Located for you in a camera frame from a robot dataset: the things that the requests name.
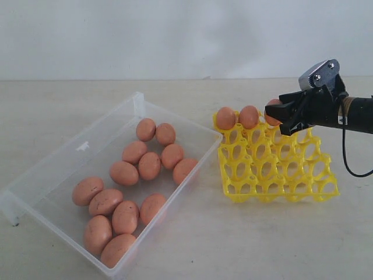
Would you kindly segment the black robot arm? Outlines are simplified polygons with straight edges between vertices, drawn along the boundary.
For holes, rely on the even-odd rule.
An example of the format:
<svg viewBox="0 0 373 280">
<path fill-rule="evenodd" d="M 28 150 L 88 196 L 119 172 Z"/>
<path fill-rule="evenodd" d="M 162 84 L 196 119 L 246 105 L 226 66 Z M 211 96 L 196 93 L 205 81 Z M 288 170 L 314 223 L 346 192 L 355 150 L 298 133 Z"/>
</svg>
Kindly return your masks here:
<svg viewBox="0 0 373 280">
<path fill-rule="evenodd" d="M 267 116 L 280 121 L 283 135 L 316 125 L 372 134 L 372 98 L 351 97 L 340 75 L 299 92 L 282 94 L 280 104 L 267 105 Z"/>
</svg>

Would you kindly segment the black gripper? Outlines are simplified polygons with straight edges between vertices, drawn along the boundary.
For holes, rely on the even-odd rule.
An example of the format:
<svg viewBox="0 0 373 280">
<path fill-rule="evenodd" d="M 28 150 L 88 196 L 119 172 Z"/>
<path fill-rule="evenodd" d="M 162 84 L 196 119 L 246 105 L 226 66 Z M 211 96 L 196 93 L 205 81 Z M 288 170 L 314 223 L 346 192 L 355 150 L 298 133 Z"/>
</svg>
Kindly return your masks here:
<svg viewBox="0 0 373 280">
<path fill-rule="evenodd" d="M 265 106 L 265 120 L 268 124 L 280 124 L 280 132 L 286 136 L 315 125 L 341 128 L 340 102 L 345 97 L 346 87 L 338 74 L 320 88 L 281 94 L 270 100 Z"/>
</svg>

